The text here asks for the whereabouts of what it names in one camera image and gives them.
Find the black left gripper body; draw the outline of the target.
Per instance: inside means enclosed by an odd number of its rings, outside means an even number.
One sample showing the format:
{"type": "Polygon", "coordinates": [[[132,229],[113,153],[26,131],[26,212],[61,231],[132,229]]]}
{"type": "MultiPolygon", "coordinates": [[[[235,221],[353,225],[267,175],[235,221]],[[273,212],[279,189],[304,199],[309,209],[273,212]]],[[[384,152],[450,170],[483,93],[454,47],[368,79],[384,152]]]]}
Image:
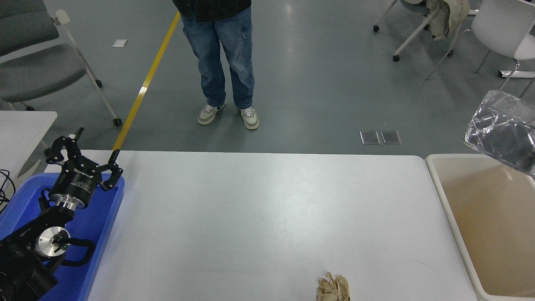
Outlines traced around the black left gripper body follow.
{"type": "Polygon", "coordinates": [[[72,196],[82,203],[89,203],[102,176],[96,171],[97,163],[91,160],[68,160],[49,192],[49,199],[72,196]]]}

